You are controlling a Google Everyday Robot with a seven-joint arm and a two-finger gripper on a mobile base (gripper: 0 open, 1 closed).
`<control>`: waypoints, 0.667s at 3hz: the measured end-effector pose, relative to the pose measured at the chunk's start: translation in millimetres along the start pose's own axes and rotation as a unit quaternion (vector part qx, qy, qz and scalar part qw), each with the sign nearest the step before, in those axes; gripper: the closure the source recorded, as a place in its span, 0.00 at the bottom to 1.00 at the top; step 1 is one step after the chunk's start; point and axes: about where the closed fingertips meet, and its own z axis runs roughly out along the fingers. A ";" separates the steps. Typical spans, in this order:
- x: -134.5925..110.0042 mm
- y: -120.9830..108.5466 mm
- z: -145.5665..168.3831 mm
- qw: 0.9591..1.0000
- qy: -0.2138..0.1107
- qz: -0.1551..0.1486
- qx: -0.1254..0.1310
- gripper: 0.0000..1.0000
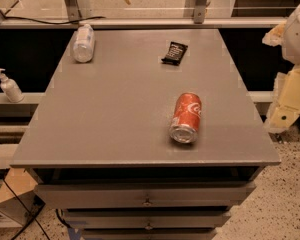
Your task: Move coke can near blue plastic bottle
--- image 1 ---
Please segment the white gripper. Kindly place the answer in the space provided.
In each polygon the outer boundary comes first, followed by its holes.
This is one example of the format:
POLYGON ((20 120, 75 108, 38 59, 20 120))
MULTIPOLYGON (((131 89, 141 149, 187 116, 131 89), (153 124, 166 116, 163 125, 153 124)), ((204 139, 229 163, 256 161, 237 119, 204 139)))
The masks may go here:
POLYGON ((264 123, 269 133, 282 133, 300 116, 300 4, 286 23, 278 24, 264 35, 262 43, 272 47, 282 44, 283 58, 295 64, 287 74, 277 74, 273 101, 264 123))

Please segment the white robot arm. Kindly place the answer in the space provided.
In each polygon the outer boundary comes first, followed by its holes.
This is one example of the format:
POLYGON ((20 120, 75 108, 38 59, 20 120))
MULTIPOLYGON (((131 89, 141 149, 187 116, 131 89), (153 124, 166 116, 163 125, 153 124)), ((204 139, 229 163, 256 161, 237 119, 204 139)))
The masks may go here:
POLYGON ((277 74, 264 122, 269 133, 278 134, 288 130, 300 116, 300 4, 285 22, 265 34, 262 43, 280 45, 282 57, 293 64, 288 73, 277 74))

